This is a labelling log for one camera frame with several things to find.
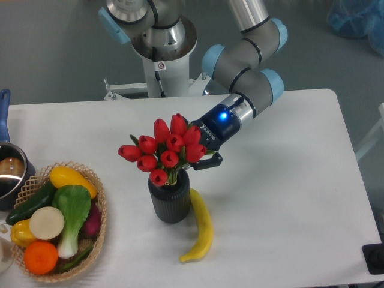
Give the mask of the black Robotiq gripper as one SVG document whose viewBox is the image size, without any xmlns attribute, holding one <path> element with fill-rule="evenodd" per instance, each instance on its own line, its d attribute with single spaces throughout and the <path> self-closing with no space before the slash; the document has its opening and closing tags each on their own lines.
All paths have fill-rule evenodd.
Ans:
<svg viewBox="0 0 384 288">
<path fill-rule="evenodd" d="M 232 112 L 233 106 L 218 104 L 197 120 L 192 125 L 200 129 L 199 143 L 210 151 L 218 151 L 223 143 L 233 137 L 241 128 L 241 122 Z M 199 160 L 196 163 L 184 166 L 184 170 L 204 170 L 218 167 L 223 162 L 219 152 L 213 153 L 211 158 Z"/>
</svg>

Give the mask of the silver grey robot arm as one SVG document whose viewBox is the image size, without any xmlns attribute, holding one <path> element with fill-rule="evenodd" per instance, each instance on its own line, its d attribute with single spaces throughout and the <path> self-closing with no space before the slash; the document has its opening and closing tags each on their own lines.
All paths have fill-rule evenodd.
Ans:
<svg viewBox="0 0 384 288">
<path fill-rule="evenodd" d="M 242 34 L 236 46 L 214 45 L 202 59 L 202 73 L 228 91 L 228 96 L 195 123 L 201 143 L 213 152 L 193 164 L 196 170 L 221 164 L 220 146 L 272 105 L 284 84 L 273 70 L 256 68 L 287 41 L 287 28 L 271 18 L 263 1 L 229 1 Z M 98 12 L 111 37 L 131 43 L 141 57 L 151 98 L 188 94 L 189 56 L 197 43 L 194 25 L 181 14 L 179 1 L 107 1 Z"/>
</svg>

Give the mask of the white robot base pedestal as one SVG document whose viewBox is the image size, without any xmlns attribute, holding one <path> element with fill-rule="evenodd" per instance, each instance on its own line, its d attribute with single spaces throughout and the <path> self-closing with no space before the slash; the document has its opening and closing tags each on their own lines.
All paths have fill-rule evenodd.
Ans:
<svg viewBox="0 0 384 288">
<path fill-rule="evenodd" d="M 208 74 L 203 71 L 197 78 L 190 78 L 190 55 L 197 44 L 197 31 L 186 17 L 180 16 L 170 28 L 150 27 L 133 38 L 129 38 L 122 26 L 102 11 L 100 18 L 117 42 L 132 45 L 142 59 L 145 74 L 144 83 L 109 85 L 104 79 L 106 100 L 139 93 L 146 93 L 149 98 L 209 94 L 206 91 L 211 80 Z"/>
</svg>

